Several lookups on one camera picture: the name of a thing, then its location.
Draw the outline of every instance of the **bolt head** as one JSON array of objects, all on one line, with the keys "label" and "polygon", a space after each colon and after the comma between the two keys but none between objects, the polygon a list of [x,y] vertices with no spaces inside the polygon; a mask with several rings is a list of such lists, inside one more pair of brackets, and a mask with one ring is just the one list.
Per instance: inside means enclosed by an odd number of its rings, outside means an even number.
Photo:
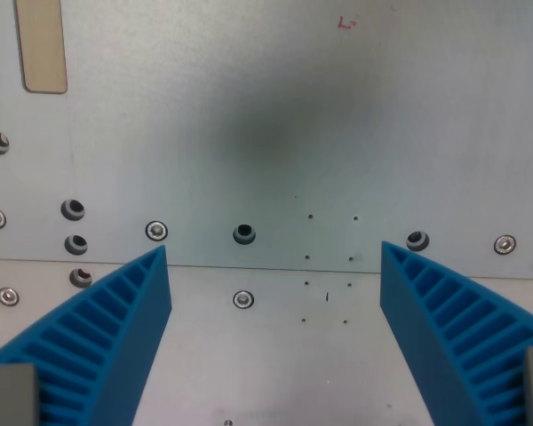
[{"label": "bolt head", "polygon": [[494,243],[494,250],[499,255],[508,255],[515,250],[516,241],[512,235],[502,235]]},{"label": "bolt head", "polygon": [[20,301],[18,292],[13,288],[0,288],[0,303],[5,306],[15,306]]}]

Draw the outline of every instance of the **metal panel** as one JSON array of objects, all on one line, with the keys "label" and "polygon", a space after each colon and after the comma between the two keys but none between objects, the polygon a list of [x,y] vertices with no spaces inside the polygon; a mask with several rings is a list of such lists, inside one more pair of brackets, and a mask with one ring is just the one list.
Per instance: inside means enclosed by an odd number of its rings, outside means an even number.
[{"label": "metal panel", "polygon": [[[15,307],[0,304],[0,346],[80,291],[68,280],[77,266],[95,279],[116,268],[0,261],[0,288],[20,294]],[[377,275],[170,274],[173,310],[135,425],[432,426],[379,308]],[[533,312],[533,280],[481,282]],[[233,305],[241,289],[255,296],[248,310]]]},{"label": "metal panel", "polygon": [[80,233],[125,262],[158,219],[172,264],[376,272],[424,230],[462,273],[533,277],[533,0],[83,0],[63,25],[68,94],[27,94],[0,2],[0,258]]}]

